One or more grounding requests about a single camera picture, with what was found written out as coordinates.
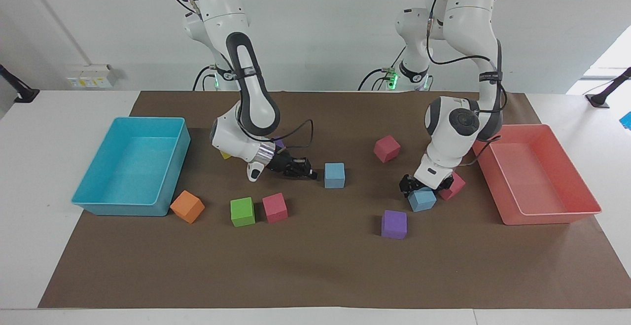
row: light blue plastic tray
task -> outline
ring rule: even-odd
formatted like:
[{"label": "light blue plastic tray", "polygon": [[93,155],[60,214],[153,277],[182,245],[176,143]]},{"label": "light blue plastic tray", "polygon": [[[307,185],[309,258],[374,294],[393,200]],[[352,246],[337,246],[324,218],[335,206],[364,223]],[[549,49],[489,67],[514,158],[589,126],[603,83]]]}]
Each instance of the light blue plastic tray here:
[{"label": "light blue plastic tray", "polygon": [[116,118],[72,203],[96,215],[163,217],[191,137],[183,118]]}]

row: black stand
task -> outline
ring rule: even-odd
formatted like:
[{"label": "black stand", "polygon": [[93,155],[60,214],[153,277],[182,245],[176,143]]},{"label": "black stand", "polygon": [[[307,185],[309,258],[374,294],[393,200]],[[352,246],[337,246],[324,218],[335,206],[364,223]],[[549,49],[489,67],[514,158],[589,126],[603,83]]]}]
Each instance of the black stand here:
[{"label": "black stand", "polygon": [[622,75],[613,79],[613,82],[599,94],[586,94],[585,98],[590,101],[591,105],[595,108],[609,108],[609,105],[605,102],[609,94],[613,93],[618,86],[623,84],[631,77],[631,67],[629,67]]},{"label": "black stand", "polygon": [[15,103],[31,103],[39,93],[38,89],[32,89],[29,85],[7,71],[2,65],[0,65],[0,75],[18,92],[18,98],[13,100]]}]

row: pink cube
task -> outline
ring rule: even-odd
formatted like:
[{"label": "pink cube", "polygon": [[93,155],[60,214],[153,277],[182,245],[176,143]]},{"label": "pink cube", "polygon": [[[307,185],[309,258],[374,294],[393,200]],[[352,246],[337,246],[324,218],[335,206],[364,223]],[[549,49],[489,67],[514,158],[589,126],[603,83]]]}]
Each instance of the pink cube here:
[{"label": "pink cube", "polygon": [[453,196],[458,194],[462,188],[464,187],[464,179],[460,177],[456,172],[453,172],[452,177],[454,177],[454,183],[451,183],[451,186],[448,189],[439,190],[438,194],[442,199],[448,201]]},{"label": "pink cube", "polygon": [[263,208],[270,224],[287,218],[287,205],[282,193],[263,198]]},{"label": "pink cube", "polygon": [[387,163],[388,161],[396,158],[401,151],[401,145],[397,143],[396,140],[390,135],[387,137],[378,140],[375,144],[375,149],[373,152],[383,163]]}]

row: wall socket panel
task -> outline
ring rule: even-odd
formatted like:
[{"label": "wall socket panel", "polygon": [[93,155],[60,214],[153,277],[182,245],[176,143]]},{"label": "wall socket panel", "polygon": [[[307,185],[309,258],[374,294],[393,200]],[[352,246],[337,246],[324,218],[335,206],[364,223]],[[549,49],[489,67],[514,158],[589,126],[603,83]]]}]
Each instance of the wall socket panel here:
[{"label": "wall socket panel", "polygon": [[73,88],[113,88],[116,76],[109,65],[69,67],[66,78]]}]

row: salmon plastic tray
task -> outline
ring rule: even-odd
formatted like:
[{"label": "salmon plastic tray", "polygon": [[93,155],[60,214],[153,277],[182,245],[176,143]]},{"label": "salmon plastic tray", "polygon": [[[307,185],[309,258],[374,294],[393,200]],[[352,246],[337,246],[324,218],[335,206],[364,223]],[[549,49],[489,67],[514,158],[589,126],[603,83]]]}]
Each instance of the salmon plastic tray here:
[{"label": "salmon plastic tray", "polygon": [[[504,125],[498,134],[478,163],[504,224],[561,224],[601,213],[548,125]],[[484,145],[476,141],[476,155]]]}]

